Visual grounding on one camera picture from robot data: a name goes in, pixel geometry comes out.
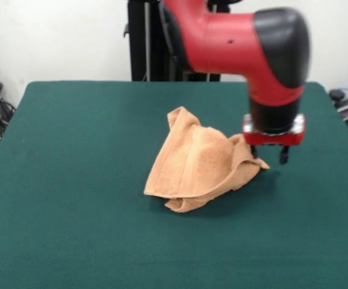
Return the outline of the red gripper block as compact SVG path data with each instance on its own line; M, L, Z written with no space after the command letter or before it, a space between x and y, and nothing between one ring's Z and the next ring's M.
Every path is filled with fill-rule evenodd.
M306 129L306 119L303 114L298 114L292 127L285 133L281 134L267 134L261 132L254 127L252 116L245 114L242 121L242 134L247 144L251 145L251 154L254 158L258 158L258 151L256 146L260 145L281 145L283 146L279 154L280 165L288 163L289 159L289 146L300 145Z

